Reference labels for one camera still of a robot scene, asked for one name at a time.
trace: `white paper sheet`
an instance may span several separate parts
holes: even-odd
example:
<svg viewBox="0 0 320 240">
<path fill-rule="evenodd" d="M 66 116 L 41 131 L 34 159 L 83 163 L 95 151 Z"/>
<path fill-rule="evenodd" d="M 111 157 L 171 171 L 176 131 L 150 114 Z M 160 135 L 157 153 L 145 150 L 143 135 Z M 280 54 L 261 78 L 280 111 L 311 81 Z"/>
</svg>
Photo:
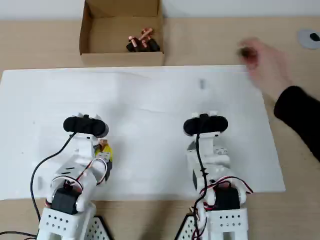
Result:
<svg viewBox="0 0 320 240">
<path fill-rule="evenodd" d="M 193 112 L 227 118 L 221 138 L 231 168 L 256 192 L 285 190 L 262 95 L 242 66 L 8 70 L 0 84 L 0 200 L 30 197 L 34 167 L 68 138 L 67 117 L 101 116 L 114 150 L 110 178 L 96 200 L 193 199 L 183 123 Z M 74 151 L 72 141 L 44 163 L 34 182 L 43 197 Z"/>
</svg>

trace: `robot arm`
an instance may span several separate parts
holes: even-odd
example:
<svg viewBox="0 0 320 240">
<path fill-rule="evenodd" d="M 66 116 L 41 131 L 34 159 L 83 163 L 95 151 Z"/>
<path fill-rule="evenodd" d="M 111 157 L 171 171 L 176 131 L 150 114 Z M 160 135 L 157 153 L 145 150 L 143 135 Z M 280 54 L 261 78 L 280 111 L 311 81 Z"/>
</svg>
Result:
<svg viewBox="0 0 320 240">
<path fill-rule="evenodd" d="M 187 165 L 199 196 L 205 190 L 203 175 L 207 181 L 207 191 L 196 208 L 191 209 L 192 214 L 186 215 L 175 239 L 200 239 L 196 233 L 196 221 L 202 240 L 223 240 L 224 233 L 229 233 L 232 240 L 247 240 L 247 209 L 242 205 L 247 199 L 247 189 L 249 193 L 253 191 L 233 174 L 228 151 L 219 145 L 219 136 L 227 129 L 228 121 L 217 116 L 216 112 L 206 114 L 205 124 L 200 123 L 198 114 L 193 117 L 185 122 L 183 128 L 187 135 L 194 136 L 195 141 L 196 134 L 199 134 L 199 155 L 205 174 L 201 171 L 195 141 L 187 149 Z"/>
<path fill-rule="evenodd" d="M 74 155 L 54 174 L 39 223 L 37 240 L 84 240 L 97 235 L 112 239 L 91 202 L 95 190 L 106 183 L 112 169 L 112 149 L 103 138 L 108 126 L 88 115 L 64 121 L 67 132 L 76 132 Z"/>
</svg>

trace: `cardboard box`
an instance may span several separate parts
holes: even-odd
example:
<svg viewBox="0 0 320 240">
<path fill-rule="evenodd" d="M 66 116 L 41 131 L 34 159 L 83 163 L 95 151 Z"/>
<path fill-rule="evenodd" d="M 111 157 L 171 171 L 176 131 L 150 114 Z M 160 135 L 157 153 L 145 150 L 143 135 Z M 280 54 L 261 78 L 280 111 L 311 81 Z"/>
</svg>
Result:
<svg viewBox="0 0 320 240">
<path fill-rule="evenodd" d="M 128 52 L 129 36 L 153 28 L 159 52 Z M 164 63 L 161 0 L 86 0 L 79 39 L 82 61 L 89 66 L 162 66 Z"/>
</svg>

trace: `wooden table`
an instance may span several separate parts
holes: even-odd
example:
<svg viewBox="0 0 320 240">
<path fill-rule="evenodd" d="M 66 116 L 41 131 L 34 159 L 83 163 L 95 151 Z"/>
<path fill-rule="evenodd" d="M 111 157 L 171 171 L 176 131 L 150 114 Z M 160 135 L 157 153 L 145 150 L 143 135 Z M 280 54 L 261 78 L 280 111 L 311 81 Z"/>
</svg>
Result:
<svg viewBox="0 0 320 240">
<path fill-rule="evenodd" d="M 80 21 L 0 21 L 0 70 L 86 67 L 78 52 L 80 26 Z M 320 99 L 320 50 L 299 46 L 300 28 L 320 32 L 320 17 L 166 19 L 165 64 L 238 64 L 237 42 L 257 36 L 285 51 L 294 81 Z M 320 163 L 299 136 L 274 117 L 274 103 L 264 99 L 287 191 L 248 197 L 249 238 L 318 240 Z M 297 114 L 301 112 L 303 109 L 297 109 Z M 43 207 L 43 200 L 38 202 Z M 117 240 L 173 240 L 191 204 L 97 202 L 97 213 L 104 216 Z M 30 199 L 0 201 L 0 213 L 0 232 L 37 232 Z M 24 238 L 7 235 L 0 239 Z"/>
</svg>

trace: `hand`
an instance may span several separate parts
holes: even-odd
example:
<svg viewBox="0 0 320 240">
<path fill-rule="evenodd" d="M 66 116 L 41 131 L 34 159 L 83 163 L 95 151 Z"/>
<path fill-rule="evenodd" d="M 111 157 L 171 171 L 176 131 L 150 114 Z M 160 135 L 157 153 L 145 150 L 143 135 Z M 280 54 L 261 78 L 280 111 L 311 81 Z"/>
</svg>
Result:
<svg viewBox="0 0 320 240">
<path fill-rule="evenodd" d="M 241 56 L 241 61 L 246 65 L 253 83 L 277 101 L 281 93 L 293 85 L 284 54 L 258 38 L 245 39 L 239 45 L 251 50 L 251 54 Z"/>
</svg>

